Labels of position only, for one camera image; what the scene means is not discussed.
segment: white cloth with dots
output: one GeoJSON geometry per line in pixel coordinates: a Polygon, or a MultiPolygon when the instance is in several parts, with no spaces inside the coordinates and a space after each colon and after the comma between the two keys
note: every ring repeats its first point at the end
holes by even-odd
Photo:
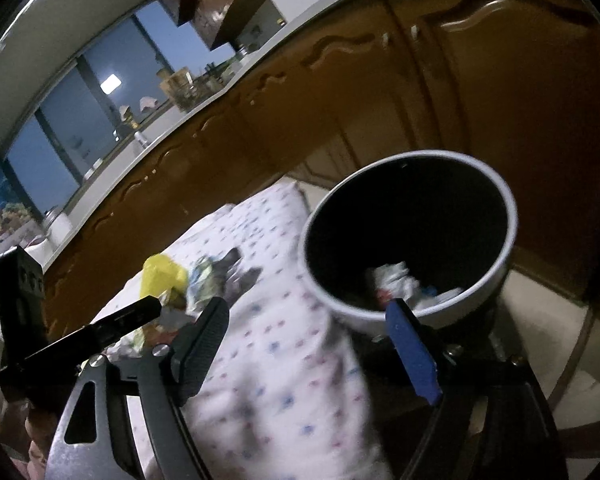
{"type": "MultiPolygon", "coordinates": [[[[276,184],[197,222],[164,251],[190,268],[240,248],[258,283],[232,306],[200,393],[183,408],[215,480],[384,480],[391,473],[346,330],[303,286],[297,248],[308,217],[295,184],[276,184]]],[[[97,319],[138,298],[140,274],[97,319]]],[[[142,466],[153,453],[138,399],[129,411],[142,466]]]]}

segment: crumpled paper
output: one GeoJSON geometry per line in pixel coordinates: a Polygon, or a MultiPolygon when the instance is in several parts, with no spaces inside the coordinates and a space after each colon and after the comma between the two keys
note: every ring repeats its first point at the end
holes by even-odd
{"type": "Polygon", "coordinates": [[[393,298],[402,298],[416,312],[451,300],[462,293],[457,287],[438,294],[433,286],[421,287],[420,282],[410,275],[405,262],[385,264],[372,270],[376,299],[382,310],[393,298]]]}

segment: plastic wrapper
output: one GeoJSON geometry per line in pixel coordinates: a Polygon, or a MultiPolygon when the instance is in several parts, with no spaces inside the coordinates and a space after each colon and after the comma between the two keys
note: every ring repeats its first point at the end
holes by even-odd
{"type": "Polygon", "coordinates": [[[202,256],[189,274],[187,314],[197,317],[208,301],[219,296],[231,307],[257,281],[261,269],[253,267],[242,272],[242,255],[231,249],[220,260],[202,256]]]}
{"type": "Polygon", "coordinates": [[[414,312],[451,300],[462,293],[462,288],[453,288],[442,294],[434,286],[421,287],[420,282],[410,275],[405,262],[386,264],[372,270],[376,299],[382,310],[393,298],[402,298],[414,312]]]}
{"type": "Polygon", "coordinates": [[[163,292],[160,297],[162,310],[160,316],[149,323],[123,335],[120,341],[109,346],[107,356],[112,361],[121,357],[140,357],[142,350],[157,344],[170,344],[187,323],[195,322],[187,316],[187,301],[183,294],[172,288],[163,292]]]}

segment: white countertop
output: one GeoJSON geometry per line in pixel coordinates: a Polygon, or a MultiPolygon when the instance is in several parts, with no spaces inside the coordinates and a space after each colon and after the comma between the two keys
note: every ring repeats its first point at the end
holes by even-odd
{"type": "MultiPolygon", "coordinates": [[[[238,73],[236,73],[234,78],[229,82],[229,84],[227,86],[225,86],[221,91],[219,91],[217,94],[215,94],[213,97],[209,98],[207,101],[205,101],[201,105],[195,107],[192,111],[188,112],[187,114],[183,114],[181,112],[177,112],[177,109],[174,107],[173,109],[176,111],[173,112],[172,114],[170,114],[170,117],[172,117],[175,120],[169,126],[166,127],[166,129],[163,131],[163,133],[155,136],[155,140],[153,140],[153,142],[151,143],[151,145],[149,145],[147,147],[147,149],[142,150],[141,152],[137,153],[136,158],[134,158],[132,160],[132,162],[126,166],[125,169],[120,171],[120,174],[117,177],[113,178],[112,180],[109,180],[109,185],[106,188],[100,187],[100,189],[98,189],[97,187],[92,185],[91,188],[93,188],[93,190],[91,188],[88,189],[85,192],[84,196],[80,198],[80,200],[78,201],[78,204],[74,207],[72,212],[69,213],[70,219],[72,220],[72,223],[74,224],[73,229],[71,230],[71,232],[69,233],[67,238],[65,238],[64,242],[58,248],[56,248],[54,250],[51,257],[46,262],[41,262],[43,269],[46,271],[51,266],[51,264],[54,262],[54,260],[62,252],[62,250],[64,250],[64,248],[67,247],[67,245],[74,238],[74,236],[76,234],[78,234],[78,232],[80,231],[82,226],[89,219],[89,217],[94,213],[94,211],[100,205],[100,203],[109,195],[109,193],[111,191],[113,191],[115,189],[115,187],[120,183],[120,181],[122,181],[122,179],[126,176],[126,174],[129,173],[129,171],[131,171],[136,166],[136,164],[138,164],[138,162],[143,160],[145,158],[145,156],[147,156],[148,153],[151,152],[151,150],[153,150],[156,146],[158,146],[163,139],[165,139],[167,136],[171,135],[177,128],[182,126],[185,122],[187,122],[194,115],[203,111],[211,103],[216,101],[216,99],[221,98],[238,81],[240,81],[241,78],[243,78],[249,71],[251,71],[251,69],[254,68],[269,52],[274,50],[280,43],[285,41],[293,33],[297,32],[298,30],[303,28],[311,20],[313,20],[320,14],[327,11],[330,7],[335,6],[340,1],[342,1],[342,0],[319,0],[318,2],[313,4],[311,7],[309,7],[307,10],[305,10],[305,12],[300,14],[297,18],[295,18],[291,22],[287,23],[285,25],[285,27],[281,28],[280,31],[277,32],[269,41],[267,41],[267,43],[265,43],[259,50],[257,50],[253,54],[251,54],[248,62],[244,65],[244,67],[242,67],[242,69],[238,73]],[[78,210],[80,211],[80,214],[79,214],[80,218],[77,218],[77,216],[78,216],[77,212],[76,212],[76,214],[74,214],[74,212],[76,211],[76,208],[79,208],[78,210]]],[[[164,127],[164,121],[156,121],[156,123],[160,124],[161,127],[164,127]]],[[[151,124],[151,126],[149,126],[144,133],[147,134],[147,133],[149,133],[150,130],[155,131],[155,128],[158,127],[158,124],[156,124],[155,127],[152,128],[152,126],[154,126],[154,124],[151,124]]],[[[129,153],[132,153],[131,150],[137,150],[138,147],[136,146],[136,144],[137,144],[136,142],[131,142],[123,150],[123,152],[128,151],[129,153]]]]}

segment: yellow bag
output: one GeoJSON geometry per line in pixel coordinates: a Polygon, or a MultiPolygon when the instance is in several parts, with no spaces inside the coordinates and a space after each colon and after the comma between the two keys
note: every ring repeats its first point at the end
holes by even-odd
{"type": "Polygon", "coordinates": [[[142,266],[140,298],[158,298],[165,290],[175,288],[181,294],[187,291],[189,277],[187,269],[164,254],[149,256],[142,266]]]}

